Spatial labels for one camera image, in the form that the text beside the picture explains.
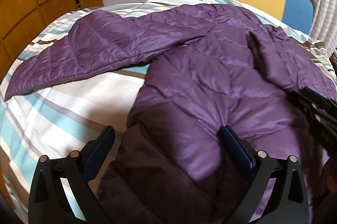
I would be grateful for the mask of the striped bed duvet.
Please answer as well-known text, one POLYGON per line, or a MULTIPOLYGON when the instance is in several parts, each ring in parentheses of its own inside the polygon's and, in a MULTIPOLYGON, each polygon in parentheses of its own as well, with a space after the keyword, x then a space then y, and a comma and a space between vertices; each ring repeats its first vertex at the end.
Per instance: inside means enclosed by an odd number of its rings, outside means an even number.
POLYGON ((147 0, 143 3, 117 4, 67 13, 44 29, 22 51, 1 82, 1 166, 5 186, 15 206, 15 215, 28 221, 29 191, 33 174, 42 155, 50 159, 67 156, 96 139, 108 125, 115 129, 115 144, 91 183, 98 196, 100 181, 116 159, 128 114, 135 103, 149 68, 141 63, 108 71, 90 78, 73 80, 6 99, 5 94, 15 70, 26 60, 67 36, 77 20, 97 10, 122 18, 139 18, 183 5, 229 4, 251 11, 262 24, 282 28, 306 50, 311 61, 332 80, 336 74, 321 41, 294 30, 273 16, 237 0, 147 0))

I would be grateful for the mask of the purple quilted down jacket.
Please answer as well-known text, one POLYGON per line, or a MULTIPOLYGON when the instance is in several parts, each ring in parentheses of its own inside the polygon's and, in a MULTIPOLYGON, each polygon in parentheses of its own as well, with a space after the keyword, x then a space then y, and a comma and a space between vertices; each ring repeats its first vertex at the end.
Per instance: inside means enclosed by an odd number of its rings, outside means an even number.
POLYGON ((226 125, 251 145, 295 155, 310 194, 326 158, 287 93, 336 87, 282 28, 229 4, 183 5, 139 18, 97 10, 24 61, 5 98, 149 63, 116 159, 98 188, 116 223, 220 223, 245 195, 217 134, 226 125))

